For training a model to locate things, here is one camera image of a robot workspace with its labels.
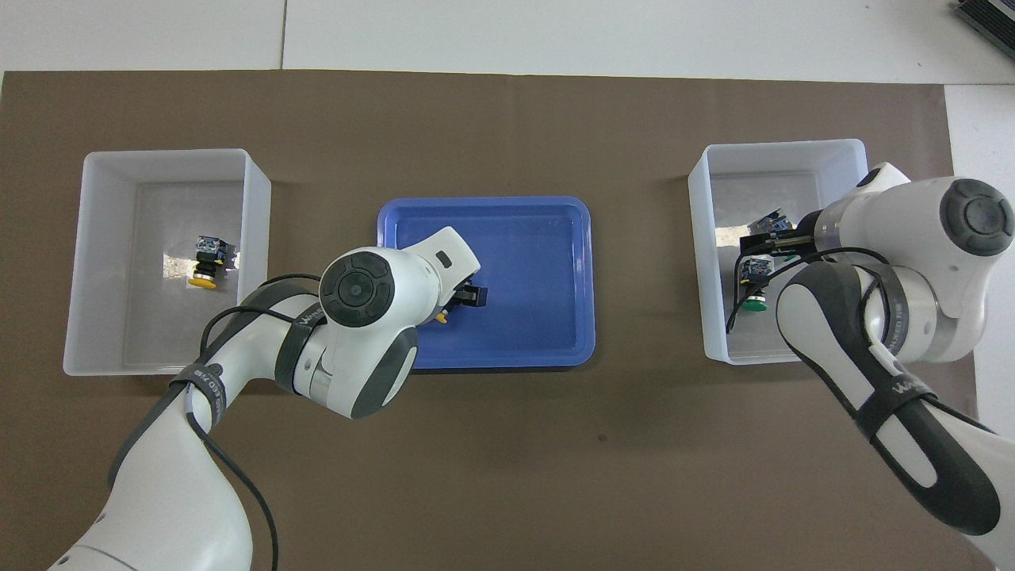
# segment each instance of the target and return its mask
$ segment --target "brown table surface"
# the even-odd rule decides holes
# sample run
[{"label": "brown table surface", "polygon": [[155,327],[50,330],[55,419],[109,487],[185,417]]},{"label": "brown table surface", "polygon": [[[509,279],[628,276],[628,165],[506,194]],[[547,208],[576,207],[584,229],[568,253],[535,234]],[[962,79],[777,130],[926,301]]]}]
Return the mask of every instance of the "brown table surface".
[{"label": "brown table surface", "polygon": [[[272,180],[272,274],[373,243],[397,197],[569,194],[593,218],[586,365],[413,377],[359,422],[267,381],[230,407],[214,436],[269,499],[283,569],[991,568],[810,370],[701,342],[686,175],[704,146],[857,137],[872,163],[949,174],[939,85],[8,72],[0,100],[0,568],[80,537],[166,382],[61,369],[85,154],[213,147]],[[971,358],[913,369],[969,392]]]}]

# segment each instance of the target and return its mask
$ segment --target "white plastic bin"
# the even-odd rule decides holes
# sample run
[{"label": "white plastic bin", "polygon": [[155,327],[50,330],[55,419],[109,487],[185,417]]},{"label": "white plastic bin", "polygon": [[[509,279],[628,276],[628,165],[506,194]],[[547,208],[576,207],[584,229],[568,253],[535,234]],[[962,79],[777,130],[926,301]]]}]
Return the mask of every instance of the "white plastic bin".
[{"label": "white plastic bin", "polygon": [[857,139],[714,144],[688,176],[704,353],[732,365],[798,361],[775,325],[775,299],[795,270],[772,280],[767,311],[741,311],[726,335],[733,307],[733,263],[746,225],[782,208],[794,224],[841,198],[867,172]]},{"label": "white plastic bin", "polygon": [[[175,374],[193,362],[207,322],[264,281],[270,209],[271,183],[240,148],[88,154],[64,371]],[[200,234],[235,246],[215,290],[187,284]]]}]

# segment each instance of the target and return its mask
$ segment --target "white robotic arm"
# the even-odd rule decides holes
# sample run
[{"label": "white robotic arm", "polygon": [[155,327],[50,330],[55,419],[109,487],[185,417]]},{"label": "white robotic arm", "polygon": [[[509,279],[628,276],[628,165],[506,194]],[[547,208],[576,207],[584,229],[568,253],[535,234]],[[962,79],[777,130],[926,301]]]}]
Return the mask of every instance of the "white robotic arm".
[{"label": "white robotic arm", "polygon": [[1015,442],[939,403],[901,365],[975,345],[1011,207],[979,181],[910,183],[883,163],[814,219],[818,252],[859,246],[891,265],[854,254],[808,265],[780,295],[783,338],[921,505],[1015,569]]},{"label": "white robotic arm", "polygon": [[205,449],[220,452],[203,442],[207,431],[256,378],[349,418],[379,411],[412,368],[416,326],[459,303],[482,305],[482,289],[469,283],[478,270],[465,240],[445,227],[405,249],[338,258],[322,277],[320,302],[291,281],[263,285],[128,439],[101,514],[51,569],[250,569],[250,525]]}]

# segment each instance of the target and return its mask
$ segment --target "black velcro strap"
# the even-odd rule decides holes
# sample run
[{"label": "black velcro strap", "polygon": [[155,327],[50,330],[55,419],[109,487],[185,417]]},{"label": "black velcro strap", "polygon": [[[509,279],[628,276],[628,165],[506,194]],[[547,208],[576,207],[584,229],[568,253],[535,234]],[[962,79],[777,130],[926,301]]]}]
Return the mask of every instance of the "black velcro strap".
[{"label": "black velcro strap", "polygon": [[324,309],[319,303],[307,308],[292,320],[289,332],[282,340],[282,347],[278,350],[278,358],[275,359],[275,383],[282,390],[299,395],[292,384],[299,355],[303,353],[303,348],[307,347],[311,334],[324,322]]},{"label": "black velcro strap", "polygon": [[924,384],[915,375],[902,373],[891,378],[891,382],[882,383],[874,389],[874,394],[860,407],[854,422],[864,437],[870,441],[881,430],[895,411],[913,399],[925,395],[934,396],[931,387]]},{"label": "black velcro strap", "polygon": [[208,407],[211,408],[211,426],[218,424],[218,420],[225,414],[225,385],[218,376],[221,370],[218,365],[193,363],[170,381],[171,385],[192,384],[204,394],[204,398],[208,400]]}]

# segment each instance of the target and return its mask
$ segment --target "white tile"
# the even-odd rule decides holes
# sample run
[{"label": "white tile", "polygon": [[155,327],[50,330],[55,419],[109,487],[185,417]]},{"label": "white tile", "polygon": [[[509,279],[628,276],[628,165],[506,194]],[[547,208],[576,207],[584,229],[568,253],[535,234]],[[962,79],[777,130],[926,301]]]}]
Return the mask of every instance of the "white tile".
[{"label": "white tile", "polygon": [[[955,173],[980,179],[1015,200],[1015,85],[946,85]],[[987,331],[973,352],[984,424],[1015,438],[1015,251],[991,276]]]},{"label": "white tile", "polygon": [[277,68],[283,6],[282,0],[3,0],[0,72]]},{"label": "white tile", "polygon": [[928,0],[289,0],[284,67],[1015,82]]}]

